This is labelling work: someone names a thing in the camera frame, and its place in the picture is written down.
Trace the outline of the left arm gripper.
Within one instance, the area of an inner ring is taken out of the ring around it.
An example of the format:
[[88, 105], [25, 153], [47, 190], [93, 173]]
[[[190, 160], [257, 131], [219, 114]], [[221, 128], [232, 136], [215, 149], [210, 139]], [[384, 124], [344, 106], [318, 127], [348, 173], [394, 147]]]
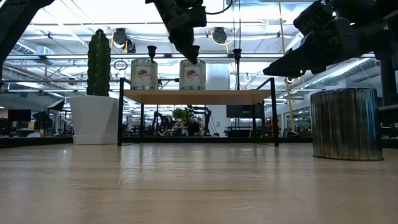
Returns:
[[154, 4], [169, 30], [169, 41], [192, 64], [197, 64], [198, 49], [193, 45], [193, 28], [207, 24], [202, 0], [145, 0]]

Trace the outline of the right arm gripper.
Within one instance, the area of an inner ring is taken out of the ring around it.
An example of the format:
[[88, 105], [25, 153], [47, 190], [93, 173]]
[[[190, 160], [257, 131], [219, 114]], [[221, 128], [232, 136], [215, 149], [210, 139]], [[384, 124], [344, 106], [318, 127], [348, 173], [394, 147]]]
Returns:
[[272, 62], [264, 75], [298, 78], [311, 71], [318, 74], [325, 67], [344, 61], [358, 50], [351, 23], [359, 19], [361, 1], [315, 1], [294, 19], [294, 26], [304, 35], [301, 45]]

